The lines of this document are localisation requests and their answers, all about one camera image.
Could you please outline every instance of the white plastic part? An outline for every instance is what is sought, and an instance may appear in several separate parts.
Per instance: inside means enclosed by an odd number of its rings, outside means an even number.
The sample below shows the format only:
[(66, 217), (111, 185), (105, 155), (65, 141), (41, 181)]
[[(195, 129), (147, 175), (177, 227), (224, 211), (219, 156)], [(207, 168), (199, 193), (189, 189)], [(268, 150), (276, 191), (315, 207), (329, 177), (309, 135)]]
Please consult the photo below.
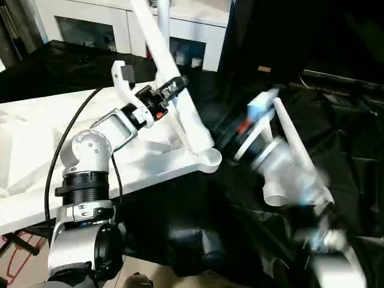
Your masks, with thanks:
[(279, 183), (273, 179), (265, 179), (263, 197), (265, 203), (274, 207), (280, 207), (287, 204), (284, 190), (280, 187)]
[[(287, 137), (287, 140), (289, 142), (289, 145), (292, 149), (292, 151), (295, 153), (298, 161), (308, 170), (315, 174), (317, 174), (317, 170), (312, 163), (312, 160), (310, 156), (308, 155), (308, 152), (302, 143), (300, 136), (298, 132), (296, 131), (295, 126), (292, 123), (292, 120), (290, 119), (287, 110), (285, 109), (283, 103), (281, 102), (281, 99), (276, 97), (274, 98), (274, 106), (276, 113), (279, 117), (279, 120), (281, 122), (281, 126), (283, 127), (283, 130), (285, 132), (285, 135)], [(324, 187), (324, 196), (328, 201), (334, 202), (334, 199), (329, 192), (329, 190), (323, 185)]]
[[(143, 0), (132, 0), (131, 4), (161, 79), (170, 80), (173, 77), (180, 76), (180, 72), (173, 61), (169, 48), (149, 10), (148, 3)], [(190, 146), (192, 152), (195, 154), (203, 153), (213, 147), (214, 142), (212, 137), (208, 129), (203, 125), (188, 90), (184, 89), (179, 94), (179, 97), (174, 99), (173, 103), (178, 112), (178, 119), (181, 123), (182, 130), (185, 133), (185, 139), (182, 138), (184, 146)], [(171, 117), (172, 124), (178, 133), (181, 134), (183, 131), (176, 121), (176, 113), (172, 105), (169, 107), (170, 113), (173, 114), (173, 117)]]

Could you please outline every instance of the white pipe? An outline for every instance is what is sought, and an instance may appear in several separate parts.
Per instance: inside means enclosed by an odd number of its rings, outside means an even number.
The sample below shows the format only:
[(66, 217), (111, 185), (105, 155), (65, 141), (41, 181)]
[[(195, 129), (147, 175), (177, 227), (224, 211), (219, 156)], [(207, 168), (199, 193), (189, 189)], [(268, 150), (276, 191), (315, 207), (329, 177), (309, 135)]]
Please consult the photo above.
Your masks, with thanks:
[[(158, 73), (164, 80), (180, 76), (160, 29), (149, 10), (148, 3), (144, 0), (132, 0), (131, 5), (158, 68)], [(192, 152), (199, 154), (213, 147), (212, 137), (208, 129), (204, 127), (187, 89), (179, 94), (174, 104)]]
[(157, 25), (169, 49), (169, 8), (170, 0), (157, 0)]
[[(304, 144), (302, 143), (301, 138), (298, 132), (296, 131), (296, 128), (293, 125), (292, 120), (290, 119), (288, 112), (285, 109), (283, 102), (281, 102), (280, 98), (274, 98), (274, 106), (279, 117), (281, 126), (283, 127), (283, 130), (289, 142), (289, 146), (295, 152), (297, 159), (308, 171), (317, 173), (317, 170), (314, 164), (312, 163), (311, 157), (309, 156)], [(329, 201), (334, 202), (334, 199), (329, 190), (326, 187), (324, 188), (325, 197)]]

